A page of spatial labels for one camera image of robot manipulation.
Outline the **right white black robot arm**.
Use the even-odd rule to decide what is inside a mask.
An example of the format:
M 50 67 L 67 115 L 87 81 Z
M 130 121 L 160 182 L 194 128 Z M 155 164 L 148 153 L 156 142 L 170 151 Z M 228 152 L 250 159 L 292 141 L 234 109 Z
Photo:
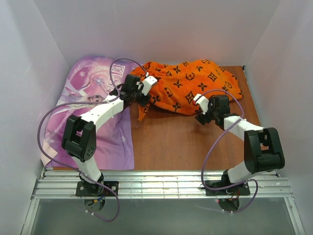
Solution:
M 226 95 L 206 98 L 197 94 L 194 103 L 201 109 L 196 116 L 198 122 L 204 125 L 214 121 L 225 134 L 230 132 L 244 143 L 244 160 L 226 170 L 220 181 L 213 184 L 202 181 L 205 189 L 226 190 L 241 185 L 258 174 L 284 168 L 285 157 L 275 128 L 254 125 L 238 114 L 232 113 Z

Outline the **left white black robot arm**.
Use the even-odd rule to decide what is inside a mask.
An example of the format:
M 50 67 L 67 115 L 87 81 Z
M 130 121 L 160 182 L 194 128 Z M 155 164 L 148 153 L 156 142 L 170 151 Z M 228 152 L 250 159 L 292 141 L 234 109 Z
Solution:
M 104 100 L 81 116 L 71 115 L 66 122 L 61 147 L 76 162 L 83 187 L 93 195 L 102 192 L 103 174 L 100 172 L 94 154 L 96 151 L 96 133 L 99 128 L 116 114 L 136 102 L 145 106 L 151 98 L 149 94 L 157 79 L 147 75 L 141 80 L 128 74 L 125 82 L 111 91 Z

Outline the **orange black patterned pillowcase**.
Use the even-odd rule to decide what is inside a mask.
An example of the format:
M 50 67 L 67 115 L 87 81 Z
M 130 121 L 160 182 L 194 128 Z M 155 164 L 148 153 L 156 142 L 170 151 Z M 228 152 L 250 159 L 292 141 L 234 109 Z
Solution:
M 194 97 L 209 90 L 213 92 L 206 94 L 207 98 L 223 94 L 221 90 L 229 92 L 237 100 L 243 98 L 238 78 L 208 59 L 185 61 L 176 65 L 149 61 L 142 68 L 136 67 L 131 74 L 144 79 L 145 71 L 157 79 L 157 84 L 149 92 L 151 98 L 148 104 L 138 107 L 139 122 L 143 121 L 151 105 L 193 116 L 200 112 L 193 104 Z

